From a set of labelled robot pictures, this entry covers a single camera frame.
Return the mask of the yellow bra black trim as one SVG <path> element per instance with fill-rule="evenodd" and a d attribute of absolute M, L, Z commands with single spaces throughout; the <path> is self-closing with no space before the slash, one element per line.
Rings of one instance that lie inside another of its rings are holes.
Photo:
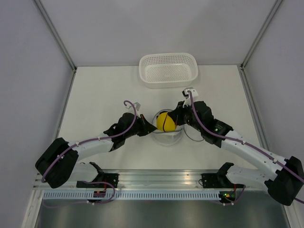
<path fill-rule="evenodd" d="M 177 125 L 169 116 L 169 112 L 161 111 L 156 117 L 156 128 L 162 132 L 173 132 Z"/>

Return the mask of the round white mesh laundry bag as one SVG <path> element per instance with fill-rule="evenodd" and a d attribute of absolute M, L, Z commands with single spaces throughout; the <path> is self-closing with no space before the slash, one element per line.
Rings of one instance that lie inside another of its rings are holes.
<path fill-rule="evenodd" d="M 156 127 L 156 117 L 161 111 L 172 111 L 171 109 L 162 109 L 159 112 L 157 112 L 152 120 L 152 124 Z M 171 146 L 176 144 L 183 136 L 188 137 L 190 140 L 194 142 L 202 142 L 204 139 L 201 137 L 201 135 L 191 129 L 188 125 L 182 125 L 177 126 L 176 130 L 173 132 L 162 132 L 160 130 L 156 130 L 152 133 L 153 140 L 164 146 Z"/>

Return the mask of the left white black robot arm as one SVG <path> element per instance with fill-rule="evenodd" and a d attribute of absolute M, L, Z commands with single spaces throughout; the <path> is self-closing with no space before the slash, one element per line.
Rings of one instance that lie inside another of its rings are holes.
<path fill-rule="evenodd" d="M 126 139 L 146 136 L 156 129 L 142 114 L 124 113 L 117 123 L 95 138 L 81 142 L 68 142 L 62 137 L 55 139 L 36 161 L 35 167 L 42 175 L 42 183 L 53 189 L 68 181 L 77 182 L 78 188 L 90 185 L 99 188 L 107 181 L 104 171 L 95 162 L 83 163 L 82 160 L 115 151 Z"/>

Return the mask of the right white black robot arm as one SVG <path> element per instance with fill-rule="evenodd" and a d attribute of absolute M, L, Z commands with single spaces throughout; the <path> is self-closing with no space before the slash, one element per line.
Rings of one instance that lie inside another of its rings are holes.
<path fill-rule="evenodd" d="M 293 201 L 303 203 L 297 198 L 304 186 L 304 169 L 298 158 L 291 156 L 287 159 L 252 145 L 230 125 L 214 118 L 203 101 L 191 105 L 179 102 L 173 111 L 162 114 L 157 120 L 157 127 L 166 132 L 185 124 L 200 132 L 206 142 L 230 151 L 255 166 L 263 178 L 261 188 L 275 201 L 285 206 L 290 206 Z"/>

